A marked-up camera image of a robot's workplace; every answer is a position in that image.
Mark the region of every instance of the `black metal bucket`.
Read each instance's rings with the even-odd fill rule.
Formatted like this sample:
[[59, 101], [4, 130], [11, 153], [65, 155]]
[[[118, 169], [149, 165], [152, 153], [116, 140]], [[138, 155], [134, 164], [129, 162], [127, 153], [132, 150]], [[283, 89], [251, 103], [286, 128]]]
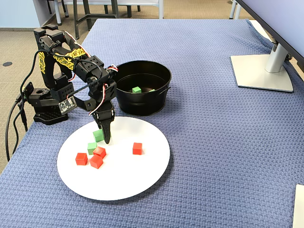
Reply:
[[[171, 81], [168, 68], [155, 62], [133, 61], [119, 65], [118, 70], [113, 79], [117, 83], [116, 97], [121, 110], [143, 116], [157, 113], [165, 106]], [[142, 92], [132, 93], [132, 88], [137, 86]]]

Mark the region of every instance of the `white plate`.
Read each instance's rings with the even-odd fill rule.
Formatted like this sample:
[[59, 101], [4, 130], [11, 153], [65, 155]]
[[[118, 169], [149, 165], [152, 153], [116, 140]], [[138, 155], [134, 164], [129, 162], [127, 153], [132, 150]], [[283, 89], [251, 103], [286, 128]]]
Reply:
[[[121, 116], [111, 123], [110, 143], [97, 143], [106, 149], [103, 165], [92, 167], [87, 144], [95, 142], [93, 131], [97, 130], [95, 122], [86, 124], [71, 134], [59, 151], [58, 173], [72, 191], [94, 200], [120, 200], [145, 191], [165, 172], [170, 149], [163, 133], [146, 121]], [[143, 143], [142, 155], [133, 155], [136, 142]], [[86, 166], [76, 165], [77, 153], [85, 152]]]

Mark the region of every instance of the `blue tablecloth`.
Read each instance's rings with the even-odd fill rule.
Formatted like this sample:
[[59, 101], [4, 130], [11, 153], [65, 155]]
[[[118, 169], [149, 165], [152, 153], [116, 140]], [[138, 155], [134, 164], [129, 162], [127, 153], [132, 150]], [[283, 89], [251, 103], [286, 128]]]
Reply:
[[99, 19], [83, 46], [106, 66], [142, 59], [171, 70], [166, 106], [140, 117], [167, 137], [169, 166], [137, 196], [87, 199], [61, 181], [57, 154], [93, 119], [76, 109], [53, 126], [33, 123], [0, 176], [1, 227], [292, 227], [304, 83], [285, 63], [293, 94], [237, 86], [230, 56], [271, 50], [248, 20]]

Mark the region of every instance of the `green cube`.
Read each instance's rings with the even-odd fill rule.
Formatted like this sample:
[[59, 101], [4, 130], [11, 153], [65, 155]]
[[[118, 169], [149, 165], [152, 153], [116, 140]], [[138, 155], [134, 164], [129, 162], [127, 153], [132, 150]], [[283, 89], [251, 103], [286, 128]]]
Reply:
[[95, 138], [95, 142], [100, 142], [102, 140], [105, 140], [103, 130], [101, 130], [101, 129], [93, 132], [93, 135]]
[[142, 92], [142, 90], [138, 86], [132, 89], [132, 93], [134, 93], [134, 94], [140, 94], [141, 92]]
[[89, 152], [89, 155], [93, 155], [93, 151], [96, 149], [97, 143], [96, 142], [91, 142], [88, 143], [87, 145], [87, 151]]

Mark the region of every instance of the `yellow sticker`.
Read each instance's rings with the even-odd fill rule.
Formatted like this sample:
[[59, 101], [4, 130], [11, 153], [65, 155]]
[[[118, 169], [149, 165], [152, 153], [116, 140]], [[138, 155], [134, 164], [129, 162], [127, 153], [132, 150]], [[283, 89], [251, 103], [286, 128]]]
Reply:
[[54, 59], [57, 60], [57, 62], [59, 62], [61, 65], [66, 66], [67, 68], [69, 68], [70, 70], [74, 69], [74, 63], [71, 62], [71, 59], [69, 58], [64, 58], [64, 57], [59, 57], [59, 56], [53, 56]]
[[70, 53], [67, 53], [66, 56], [70, 56], [72, 58], [76, 58], [85, 54], [85, 51], [82, 48], [78, 48], [73, 50]]
[[45, 69], [46, 69], [46, 64], [44, 62], [44, 53], [43, 52], [39, 52], [39, 67], [40, 70], [43, 74], [45, 74]]
[[[76, 58], [76, 57], [79, 57], [79, 56], [82, 56], [84, 55], [85, 52], [83, 49], [81, 48], [78, 48], [78, 49], [75, 49], [73, 50], [72, 52], [70, 53], [67, 53], [66, 56], [69, 56], [71, 58]], [[73, 70], [74, 69], [74, 63], [72, 62], [72, 59], [70, 58], [64, 58], [64, 57], [59, 57], [59, 56], [53, 56], [54, 59], [57, 60], [57, 62], [59, 62], [61, 65], [64, 65], [66, 66], [67, 68], [69, 68], [70, 70]]]

